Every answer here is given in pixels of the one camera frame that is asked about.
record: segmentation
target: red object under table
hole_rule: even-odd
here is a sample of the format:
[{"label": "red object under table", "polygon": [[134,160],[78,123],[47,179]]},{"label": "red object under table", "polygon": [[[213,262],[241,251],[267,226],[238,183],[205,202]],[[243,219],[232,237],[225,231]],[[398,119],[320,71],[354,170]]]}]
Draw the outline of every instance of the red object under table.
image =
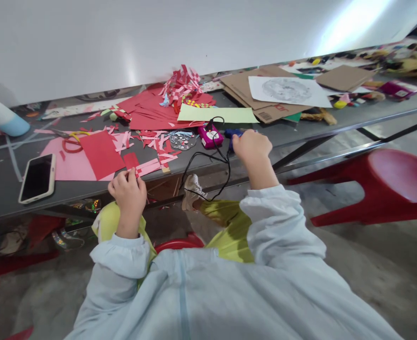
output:
[{"label": "red object under table", "polygon": [[363,224],[417,219],[417,156],[379,149],[290,179],[289,185],[325,179],[331,183],[356,181],[364,199],[311,219],[316,227],[360,221]]},{"label": "red object under table", "polygon": [[161,243],[155,247],[156,253],[159,254],[164,249],[183,249],[183,248],[203,248],[204,243],[193,232],[188,233],[187,238],[175,238],[168,242]]}]

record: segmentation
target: phone case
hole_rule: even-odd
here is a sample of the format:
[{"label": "phone case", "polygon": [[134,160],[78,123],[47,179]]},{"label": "phone case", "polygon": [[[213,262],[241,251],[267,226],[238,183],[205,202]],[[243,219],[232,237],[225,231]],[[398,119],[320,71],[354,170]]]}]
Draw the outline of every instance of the phone case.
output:
[{"label": "phone case", "polygon": [[[31,198],[28,198],[28,199],[26,199],[24,201],[21,201],[21,196],[23,195],[24,184],[26,182],[25,180],[23,180],[23,184],[21,185],[21,191],[19,192],[19,198],[18,198],[18,202],[19,203],[21,203],[21,204],[32,203],[32,202],[35,202],[35,201],[37,201],[37,200],[39,200],[41,198],[47,197],[47,196],[51,195],[54,192],[54,182],[55,182],[55,178],[56,178],[56,155],[54,155],[53,153],[51,153],[51,155],[52,155],[52,159],[51,159],[51,171],[49,173],[49,187],[48,187],[48,191],[45,192],[45,193],[43,193],[43,194],[41,194],[41,195],[38,195],[38,196],[35,196],[35,197],[31,197]],[[38,158],[42,158],[44,156],[35,157],[35,158],[30,159],[29,162],[27,162],[27,167],[26,167],[25,174],[27,175],[27,172],[29,170],[29,164],[30,164],[31,161],[33,161],[35,159],[38,159]]]}]

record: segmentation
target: gray floor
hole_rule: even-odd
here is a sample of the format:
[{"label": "gray floor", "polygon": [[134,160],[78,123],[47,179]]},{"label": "gray floor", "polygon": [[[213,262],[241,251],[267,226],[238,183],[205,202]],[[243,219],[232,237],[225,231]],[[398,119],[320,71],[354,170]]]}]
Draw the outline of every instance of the gray floor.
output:
[{"label": "gray floor", "polygon": [[[417,115],[373,127],[384,136],[417,122]],[[337,136],[305,158],[331,153],[368,140],[356,131]],[[297,146],[281,150],[288,154]],[[417,132],[388,147],[417,154]],[[272,158],[277,158],[278,151]],[[291,178],[312,172],[330,163],[313,165],[280,176],[285,184]],[[234,169],[239,176],[244,171]],[[204,177],[202,184],[212,185],[222,176]],[[362,198],[356,183],[337,185],[307,183],[288,187],[301,195],[307,218],[334,210]],[[248,185],[226,189],[223,199],[240,200]],[[145,214],[147,230],[156,244],[182,237],[195,230],[205,242],[219,230],[200,214],[186,213],[179,206]],[[328,247],[327,263],[351,285],[354,292],[375,308],[405,339],[417,340],[417,221],[362,226],[356,223],[314,228],[307,226]],[[72,328],[85,296],[92,263],[88,256],[96,245],[63,253],[59,258],[0,277],[0,339],[35,327],[31,339],[62,339]]]}]

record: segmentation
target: sneaker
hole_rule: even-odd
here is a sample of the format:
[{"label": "sneaker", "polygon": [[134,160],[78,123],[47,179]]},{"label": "sneaker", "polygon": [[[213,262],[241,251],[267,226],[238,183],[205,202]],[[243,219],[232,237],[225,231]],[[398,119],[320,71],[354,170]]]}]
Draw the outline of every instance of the sneaker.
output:
[{"label": "sneaker", "polygon": [[193,203],[201,197],[198,194],[195,194],[194,192],[188,190],[197,192],[199,195],[203,197],[207,197],[207,194],[202,191],[202,187],[199,184],[199,178],[196,174],[189,175],[188,178],[186,178],[185,196],[183,197],[183,202],[181,203],[182,210],[193,211],[195,210],[193,208]]}]

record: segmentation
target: child's right hand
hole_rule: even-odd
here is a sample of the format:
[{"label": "child's right hand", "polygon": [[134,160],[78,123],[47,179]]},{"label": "child's right hand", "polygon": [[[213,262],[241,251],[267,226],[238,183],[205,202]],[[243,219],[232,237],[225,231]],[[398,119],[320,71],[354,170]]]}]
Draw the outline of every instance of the child's right hand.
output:
[{"label": "child's right hand", "polygon": [[241,137],[232,136],[233,150],[244,165],[260,164],[268,160],[272,144],[267,136],[247,130]]}]

